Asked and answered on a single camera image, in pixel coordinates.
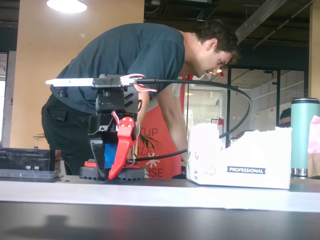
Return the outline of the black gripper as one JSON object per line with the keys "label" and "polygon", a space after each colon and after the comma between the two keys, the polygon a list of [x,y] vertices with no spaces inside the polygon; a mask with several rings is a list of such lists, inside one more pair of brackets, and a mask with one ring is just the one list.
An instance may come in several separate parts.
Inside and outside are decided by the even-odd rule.
{"label": "black gripper", "polygon": [[113,180],[125,166],[129,151],[136,141],[132,133],[138,108],[139,94],[133,86],[98,89],[96,115],[89,118],[88,138],[101,179],[105,178],[102,140],[118,139],[114,163],[108,173],[108,179]]}

